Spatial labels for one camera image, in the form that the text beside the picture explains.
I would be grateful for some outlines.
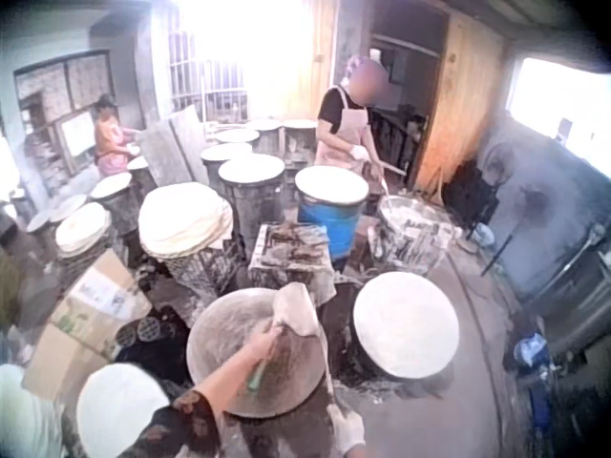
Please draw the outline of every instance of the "spatula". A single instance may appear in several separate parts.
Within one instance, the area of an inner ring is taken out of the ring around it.
[[[316,310],[303,283],[293,282],[281,288],[274,296],[272,307],[274,309],[272,327],[278,325],[290,327],[301,337],[320,337]],[[261,361],[253,371],[247,384],[249,391],[259,389],[267,361]]]

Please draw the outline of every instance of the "white glove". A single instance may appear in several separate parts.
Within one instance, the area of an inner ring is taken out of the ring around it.
[[[364,146],[354,145],[350,150],[350,155],[356,160],[362,160],[363,162],[371,162],[371,159],[369,158],[369,153]]]
[[[327,406],[327,412],[333,423],[335,445],[342,455],[356,446],[365,444],[365,427],[363,426],[363,419],[358,413],[352,410],[345,417],[335,404]]]

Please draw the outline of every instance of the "cardboard box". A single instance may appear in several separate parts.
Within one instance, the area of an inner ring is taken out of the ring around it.
[[[130,272],[112,250],[106,251],[53,311],[22,386],[74,407],[89,375],[115,359],[118,329],[150,310]]]

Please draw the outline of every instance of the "floral sleeve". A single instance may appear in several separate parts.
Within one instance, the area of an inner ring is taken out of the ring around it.
[[[187,391],[171,406],[160,408],[136,442],[120,458],[174,458],[183,446],[214,456],[221,438],[210,404],[197,391]]]

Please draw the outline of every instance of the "person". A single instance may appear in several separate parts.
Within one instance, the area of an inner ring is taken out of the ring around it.
[[[103,177],[127,172],[127,163],[133,155],[126,144],[138,131],[119,126],[116,104],[108,94],[97,100],[95,110],[95,163],[99,172]]]
[[[202,456],[221,449],[217,419],[229,407],[257,364],[269,356],[280,326],[257,327],[246,344],[201,383],[153,414],[151,423],[119,458],[176,456],[183,446]],[[336,405],[327,409],[338,449],[347,458],[365,458],[363,421],[358,414],[345,417]]]
[[[375,150],[367,106],[372,106],[388,85],[389,76],[379,63],[361,56],[348,61],[340,86],[328,90],[318,114],[317,165],[334,165],[363,174],[371,164],[374,181],[384,178],[382,162]]]

